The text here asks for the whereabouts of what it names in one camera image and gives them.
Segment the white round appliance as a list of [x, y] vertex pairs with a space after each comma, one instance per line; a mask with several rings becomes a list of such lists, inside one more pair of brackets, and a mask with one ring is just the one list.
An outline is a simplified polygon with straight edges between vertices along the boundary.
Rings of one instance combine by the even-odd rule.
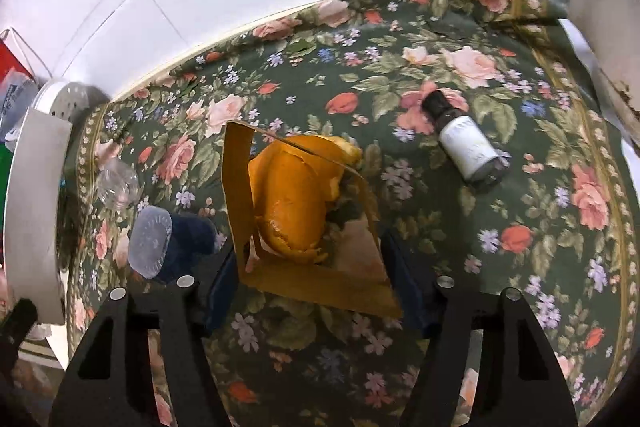
[[56, 227], [67, 147], [81, 118], [107, 101], [91, 84], [52, 80], [17, 128], [3, 216], [6, 281], [15, 300], [35, 305], [40, 323], [65, 322]]

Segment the white rice cooker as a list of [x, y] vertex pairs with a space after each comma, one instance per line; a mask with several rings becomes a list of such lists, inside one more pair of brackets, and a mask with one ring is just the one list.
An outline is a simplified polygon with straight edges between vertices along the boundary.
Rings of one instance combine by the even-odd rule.
[[639, 141], [639, 0], [570, 0], [568, 18], [594, 55], [602, 112]]

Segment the orange peel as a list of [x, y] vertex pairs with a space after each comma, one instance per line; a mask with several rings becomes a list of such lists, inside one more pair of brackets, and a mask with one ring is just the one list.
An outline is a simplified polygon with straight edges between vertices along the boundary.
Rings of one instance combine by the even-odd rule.
[[296, 135], [273, 141], [248, 163], [262, 241], [284, 259], [309, 265], [326, 259], [326, 214], [340, 197], [347, 167], [362, 150], [339, 136]]

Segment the blue yogurt cup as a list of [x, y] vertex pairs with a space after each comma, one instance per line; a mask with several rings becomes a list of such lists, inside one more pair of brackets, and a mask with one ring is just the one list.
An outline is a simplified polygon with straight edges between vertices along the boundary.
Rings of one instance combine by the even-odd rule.
[[145, 279], [168, 284], [191, 274], [198, 262], [216, 251], [212, 222], [191, 213], [179, 215], [148, 206], [134, 221], [128, 263]]

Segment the floral green table mat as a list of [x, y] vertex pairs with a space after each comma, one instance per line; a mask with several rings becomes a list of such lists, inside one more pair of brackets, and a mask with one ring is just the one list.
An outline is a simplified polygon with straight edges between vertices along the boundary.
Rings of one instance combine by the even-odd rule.
[[[80, 200], [68, 341], [112, 288], [145, 288], [127, 263], [138, 208], [93, 188], [104, 162], [134, 168], [141, 206], [196, 213], [224, 241], [224, 127], [241, 119], [360, 147], [383, 225], [458, 284], [524, 294], [587, 424], [639, 344], [639, 199], [565, 15], [563, 0], [324, 0], [96, 108], [65, 165]], [[435, 90], [498, 150], [500, 183], [463, 181], [421, 110]]]

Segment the clear plastic cup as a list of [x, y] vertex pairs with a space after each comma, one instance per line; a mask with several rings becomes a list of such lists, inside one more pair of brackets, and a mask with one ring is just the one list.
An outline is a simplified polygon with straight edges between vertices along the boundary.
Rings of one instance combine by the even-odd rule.
[[96, 179], [96, 196], [109, 209], [121, 212], [134, 205], [140, 196], [137, 173], [119, 158], [107, 161]]

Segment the small white-label dark bottle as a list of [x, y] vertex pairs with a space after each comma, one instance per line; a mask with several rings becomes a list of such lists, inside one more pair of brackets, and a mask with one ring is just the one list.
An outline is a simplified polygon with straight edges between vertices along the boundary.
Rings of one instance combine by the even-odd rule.
[[475, 120], [454, 107], [442, 90], [428, 94], [422, 113], [431, 121], [440, 146], [476, 191], [486, 191], [502, 181], [509, 168]]

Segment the red carton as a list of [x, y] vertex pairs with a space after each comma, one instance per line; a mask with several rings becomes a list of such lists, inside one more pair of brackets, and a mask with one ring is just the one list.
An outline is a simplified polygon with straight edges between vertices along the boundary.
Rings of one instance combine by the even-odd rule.
[[14, 55], [11, 49], [6, 45], [6, 38], [8, 38], [9, 31], [2, 30], [0, 38], [0, 81], [3, 82], [6, 76], [9, 75], [12, 70], [15, 72], [21, 72], [30, 79], [35, 79], [34, 75], [20, 62], [20, 60]]

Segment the plastic bag with print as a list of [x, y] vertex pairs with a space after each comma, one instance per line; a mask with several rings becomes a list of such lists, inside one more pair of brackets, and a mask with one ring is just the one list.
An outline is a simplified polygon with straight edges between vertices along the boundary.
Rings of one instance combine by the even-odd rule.
[[25, 116], [39, 92], [38, 83], [22, 72], [12, 68], [1, 83], [1, 141]]

